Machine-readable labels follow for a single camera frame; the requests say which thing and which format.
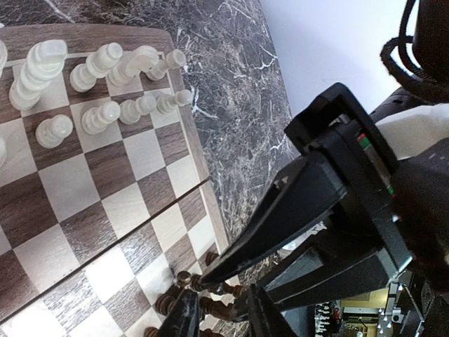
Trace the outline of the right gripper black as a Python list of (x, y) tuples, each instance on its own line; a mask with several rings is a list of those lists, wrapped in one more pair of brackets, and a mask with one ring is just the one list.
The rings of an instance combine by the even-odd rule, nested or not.
[(330, 251), (305, 272), (297, 249), (259, 285), (279, 310), (383, 289), (410, 263), (437, 291), (448, 290), (448, 171), (423, 156), (400, 163), (353, 93), (336, 83), (286, 128), (301, 157), (282, 168), (245, 230), (203, 273), (215, 285), (254, 266), (332, 213), (369, 245)]

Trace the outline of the wooden chess board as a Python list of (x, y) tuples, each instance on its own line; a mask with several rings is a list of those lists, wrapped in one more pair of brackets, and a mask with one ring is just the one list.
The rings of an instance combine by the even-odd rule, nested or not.
[(1, 335), (142, 336), (181, 270), (200, 274), (227, 239), (191, 110), (157, 111), (91, 135), (90, 109), (184, 88), (180, 71), (73, 90), (71, 71), (105, 44), (174, 49), (162, 29), (5, 27), (1, 76)]

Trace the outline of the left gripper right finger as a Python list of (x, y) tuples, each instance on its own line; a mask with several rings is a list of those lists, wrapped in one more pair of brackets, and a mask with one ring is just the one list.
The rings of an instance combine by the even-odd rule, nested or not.
[(248, 321), (248, 336), (296, 336), (266, 291), (256, 284), (251, 284), (248, 290)]

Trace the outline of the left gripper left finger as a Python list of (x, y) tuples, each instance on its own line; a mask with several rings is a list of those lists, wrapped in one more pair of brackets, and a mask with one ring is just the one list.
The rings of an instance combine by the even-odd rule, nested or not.
[(199, 336), (200, 308), (195, 291), (185, 289), (177, 298), (161, 295), (157, 312), (166, 316), (157, 336)]

